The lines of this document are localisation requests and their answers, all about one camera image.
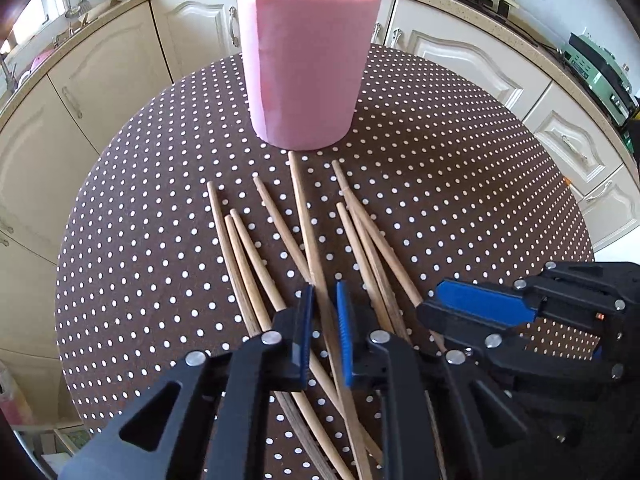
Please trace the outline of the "wooden chopstick ten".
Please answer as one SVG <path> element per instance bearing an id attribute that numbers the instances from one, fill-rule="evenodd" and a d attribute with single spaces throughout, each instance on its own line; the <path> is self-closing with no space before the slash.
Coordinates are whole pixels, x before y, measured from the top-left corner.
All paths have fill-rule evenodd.
<path id="1" fill-rule="evenodd" d="M 348 238 L 349 245 L 354 253 L 359 273 L 369 296 L 372 309 L 375 312 L 378 325 L 381 326 L 383 330 L 386 330 L 386 332 L 393 332 L 392 322 L 390 322 L 390 317 L 387 314 L 381 293 L 378 290 L 378 284 L 376 284 L 369 260 L 360 242 L 358 232 L 355 228 L 355 223 L 350 218 L 350 215 L 342 202 L 337 203 L 336 209 Z"/>

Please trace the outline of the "wooden chopstick one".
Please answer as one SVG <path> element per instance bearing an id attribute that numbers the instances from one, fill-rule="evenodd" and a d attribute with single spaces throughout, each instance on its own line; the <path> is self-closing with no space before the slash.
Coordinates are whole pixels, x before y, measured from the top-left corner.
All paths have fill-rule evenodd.
<path id="1" fill-rule="evenodd" d="M 224 265 L 227 268 L 235 301 L 240 309 L 247 333 L 250 336 L 259 336 L 262 333 L 262 329 L 260 328 L 252 303 L 250 302 L 250 297 L 248 296 L 244 285 L 238 262 L 235 259 L 235 253 L 230 240 L 227 223 L 224 221 L 224 214 L 222 213 L 215 185 L 212 181 L 207 181 L 206 188 L 210 208 L 212 208 L 217 237 L 222 256 L 224 257 Z M 303 419 L 303 413 L 299 411 L 294 398 L 287 392 L 276 392 L 274 396 L 278 400 L 283 413 L 296 434 L 296 437 L 298 437 L 300 445 L 309 456 L 311 463 L 313 463 L 318 470 L 321 478 L 336 479 L 333 469 L 326 463 L 326 458 L 318 449 L 317 442 L 314 440 L 306 420 Z"/>

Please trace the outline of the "wooden chopstick eleven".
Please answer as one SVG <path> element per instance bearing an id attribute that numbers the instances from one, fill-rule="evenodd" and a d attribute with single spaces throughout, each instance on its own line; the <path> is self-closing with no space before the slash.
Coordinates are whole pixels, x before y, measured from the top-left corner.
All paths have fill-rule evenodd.
<path id="1" fill-rule="evenodd" d="M 390 281 L 386 276 L 383 263 L 378 256 L 373 237 L 366 227 L 366 222 L 364 222 L 364 220 L 368 218 L 367 211 L 364 210 L 360 201 L 350 189 L 340 163 L 334 160 L 331 162 L 331 166 L 346 198 L 347 206 L 352 213 L 352 221 L 354 222 L 363 251 L 366 254 L 367 263 L 374 279 L 372 289 L 378 293 L 380 303 L 386 311 L 386 318 L 388 318 L 388 325 L 390 326 L 387 330 L 389 332 L 393 330 L 396 335 L 404 338 L 407 342 L 411 342 L 395 293 L 393 292 L 392 286 L 390 286 Z"/>

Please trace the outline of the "wooden chopstick three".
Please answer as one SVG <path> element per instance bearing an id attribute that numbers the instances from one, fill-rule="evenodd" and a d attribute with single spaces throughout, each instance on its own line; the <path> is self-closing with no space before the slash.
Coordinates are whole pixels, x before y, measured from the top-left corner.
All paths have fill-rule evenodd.
<path id="1" fill-rule="evenodd" d="M 232 217 L 235 227 L 238 230 L 239 237 L 245 250 L 247 261 L 252 267 L 254 278 L 258 278 L 259 283 L 262 285 L 262 289 L 266 293 L 276 311 L 280 312 L 284 310 L 286 308 L 284 299 L 278 291 L 276 284 L 273 283 L 273 279 L 267 271 L 266 266 L 262 263 L 262 258 L 260 258 L 260 255 L 258 254 L 258 251 L 254 246 L 252 239 L 250 238 L 250 234 L 248 234 L 248 231 L 244 226 L 240 214 L 235 209 L 232 209 L 232 211 L 230 211 L 230 216 Z M 306 420 L 311 434 L 314 437 L 314 440 L 316 440 L 317 442 L 318 449 L 326 458 L 326 463 L 333 469 L 336 478 L 353 479 L 354 475 L 350 471 L 349 466 L 347 466 L 344 460 L 341 458 L 340 453 L 337 452 L 335 445 L 331 441 L 329 435 L 326 433 L 326 430 L 324 430 L 320 419 L 318 419 L 318 416 L 314 412 L 314 409 L 311 407 L 306 394 L 302 392 L 293 392 L 290 393 L 290 395 L 294 398 L 299 411 L 303 413 L 303 419 Z"/>

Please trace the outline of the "cream lower cabinets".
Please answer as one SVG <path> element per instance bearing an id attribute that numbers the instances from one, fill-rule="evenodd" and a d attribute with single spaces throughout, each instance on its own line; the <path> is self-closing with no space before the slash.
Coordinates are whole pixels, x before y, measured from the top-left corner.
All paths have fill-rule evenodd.
<path id="1" fill-rule="evenodd" d="M 1 102 L 1 362 L 30 422 L 73 415 L 55 342 L 55 263 L 78 188 L 125 122 L 171 84 L 194 110 L 200 69 L 235 52 L 235 0 L 128 0 L 55 50 Z M 613 123 L 521 14 L 382 0 L 374 40 L 423 55 L 510 110 L 566 177 L 594 248 L 639 223 L 639 173 Z"/>

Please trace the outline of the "wooden chopstick twelve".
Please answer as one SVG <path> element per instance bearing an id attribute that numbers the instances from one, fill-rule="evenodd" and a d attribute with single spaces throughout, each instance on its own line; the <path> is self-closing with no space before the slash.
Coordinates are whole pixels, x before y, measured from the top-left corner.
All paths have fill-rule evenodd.
<path id="1" fill-rule="evenodd" d="M 391 248 L 390 244 L 386 242 L 385 236 L 381 233 L 369 215 L 364 222 L 366 222 L 366 227 L 373 237 L 378 254 L 384 258 L 384 261 L 395 275 L 395 278 L 397 278 L 398 283 L 406 293 L 411 304 L 413 307 L 416 307 L 423 300 L 420 292 L 416 288 L 416 285 L 413 283 L 404 266 L 400 263 L 393 248 Z"/>

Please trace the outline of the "brown polka dot tablecloth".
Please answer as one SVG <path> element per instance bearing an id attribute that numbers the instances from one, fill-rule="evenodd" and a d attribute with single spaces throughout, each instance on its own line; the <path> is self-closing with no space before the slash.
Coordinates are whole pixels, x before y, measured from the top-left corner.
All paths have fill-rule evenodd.
<path id="1" fill-rule="evenodd" d="M 236 212 L 289 304 L 305 282 L 262 202 L 300 231 L 283 148 L 250 125 L 238 56 L 166 88 L 90 169 L 58 253 L 55 336 L 73 404 L 98 436 L 188 352 L 247 338 L 209 188 Z M 296 156 L 329 284 L 367 301 L 337 206 L 350 187 L 422 297 L 445 278 L 509 285 L 589 261 L 577 200 L 539 141 L 486 91 L 435 63 L 370 50 L 346 136 Z"/>

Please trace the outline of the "pink chopstick cup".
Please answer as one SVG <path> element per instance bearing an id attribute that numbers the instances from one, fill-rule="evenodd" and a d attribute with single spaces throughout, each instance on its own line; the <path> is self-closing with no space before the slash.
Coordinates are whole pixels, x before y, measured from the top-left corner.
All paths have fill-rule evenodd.
<path id="1" fill-rule="evenodd" d="M 236 0 L 250 122 L 313 151 L 349 132 L 381 0 Z"/>

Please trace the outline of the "wooden chopstick nine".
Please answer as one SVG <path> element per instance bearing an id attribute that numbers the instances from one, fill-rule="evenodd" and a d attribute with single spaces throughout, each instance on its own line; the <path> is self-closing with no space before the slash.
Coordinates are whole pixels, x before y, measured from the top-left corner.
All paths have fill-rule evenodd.
<path id="1" fill-rule="evenodd" d="M 357 416 L 352 392 L 346 387 L 342 367 L 340 330 L 336 324 L 335 308 L 330 298 L 326 278 L 324 277 L 317 237 L 314 235 L 314 226 L 311 223 L 310 213 L 307 207 L 306 194 L 303 185 L 303 173 L 293 151 L 288 152 L 293 190 L 296 200 L 296 208 L 299 226 L 305 246 L 307 266 L 314 285 L 320 310 L 321 331 L 329 353 L 331 373 L 334 380 L 338 400 L 343 409 L 343 419 L 347 430 L 352 456 L 356 463 L 359 479 L 372 479 L 373 474 L 369 460 L 369 453 L 364 443 L 362 428 Z"/>

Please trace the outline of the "green electric cooker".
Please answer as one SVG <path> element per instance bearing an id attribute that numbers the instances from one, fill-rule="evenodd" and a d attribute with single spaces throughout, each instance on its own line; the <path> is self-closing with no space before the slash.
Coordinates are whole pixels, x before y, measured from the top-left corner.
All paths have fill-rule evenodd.
<path id="1" fill-rule="evenodd" d="M 622 128 L 637 113 L 639 104 L 626 72 L 615 56 L 588 35 L 570 34 L 562 55 L 567 66 L 586 84 L 596 101 Z"/>

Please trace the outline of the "wooden chopstick two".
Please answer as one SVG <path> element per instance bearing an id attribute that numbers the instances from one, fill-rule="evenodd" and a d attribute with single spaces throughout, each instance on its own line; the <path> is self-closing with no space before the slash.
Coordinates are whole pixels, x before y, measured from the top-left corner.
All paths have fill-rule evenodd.
<path id="1" fill-rule="evenodd" d="M 226 222 L 235 262 L 239 267 L 241 284 L 244 288 L 245 296 L 247 296 L 245 303 L 250 309 L 250 314 L 245 315 L 245 319 L 252 326 L 253 335 L 268 332 L 268 330 L 271 330 L 271 320 L 262 301 L 262 293 L 255 282 L 252 267 L 247 261 L 238 230 L 230 214 L 224 217 L 224 222 Z"/>

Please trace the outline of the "wooden chopstick four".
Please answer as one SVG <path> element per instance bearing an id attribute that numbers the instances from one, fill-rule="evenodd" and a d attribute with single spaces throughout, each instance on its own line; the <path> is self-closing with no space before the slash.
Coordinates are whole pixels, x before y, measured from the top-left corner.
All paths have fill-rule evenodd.
<path id="1" fill-rule="evenodd" d="M 307 260 L 303 255 L 303 252 L 300 250 L 298 244 L 296 243 L 294 236 L 286 225 L 280 212 L 278 211 L 276 203 L 271 198 L 266 186 L 264 185 L 264 182 L 260 180 L 260 177 L 255 176 L 253 178 L 253 181 L 260 195 L 260 198 L 262 199 L 262 202 L 268 210 L 273 224 L 280 235 L 280 239 L 286 247 L 286 251 L 292 257 L 300 275 L 307 283 L 311 283 Z M 320 360 L 318 359 L 318 356 L 316 356 L 314 352 L 311 352 L 310 370 L 311 374 L 314 375 L 314 378 L 318 380 L 318 383 L 320 384 L 324 393 L 331 400 L 334 408 L 336 408 L 341 416 L 344 416 L 343 405 L 340 396 L 336 391 L 335 382 L 331 375 L 326 372 Z M 370 434 L 367 433 L 367 430 L 365 430 L 363 426 L 360 426 L 360 429 L 367 451 L 371 454 L 371 456 L 378 464 L 382 463 L 383 452 L 381 451 L 380 447 L 375 443 L 375 440 L 371 438 Z"/>

